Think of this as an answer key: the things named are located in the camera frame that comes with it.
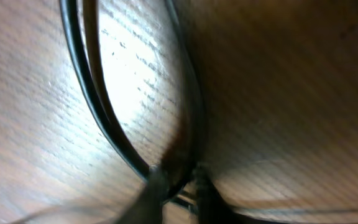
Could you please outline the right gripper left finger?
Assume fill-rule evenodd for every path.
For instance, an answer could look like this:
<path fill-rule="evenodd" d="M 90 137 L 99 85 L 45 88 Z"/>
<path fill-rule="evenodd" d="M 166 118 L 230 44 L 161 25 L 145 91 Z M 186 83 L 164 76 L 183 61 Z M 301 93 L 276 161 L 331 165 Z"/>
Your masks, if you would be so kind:
<path fill-rule="evenodd" d="M 50 207 L 18 219 L 16 223 L 162 223 L 163 205 L 168 194 L 167 174 L 159 167 L 149 170 L 141 193 L 115 217 L 114 205 L 80 202 Z"/>

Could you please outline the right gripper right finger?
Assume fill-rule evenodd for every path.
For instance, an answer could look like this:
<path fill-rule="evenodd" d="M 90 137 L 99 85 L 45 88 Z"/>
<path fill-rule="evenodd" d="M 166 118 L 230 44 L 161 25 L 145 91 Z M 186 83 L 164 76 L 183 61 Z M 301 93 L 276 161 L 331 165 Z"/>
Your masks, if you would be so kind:
<path fill-rule="evenodd" d="M 235 213 L 222 198 L 204 167 L 194 169 L 199 224 L 282 224 Z"/>

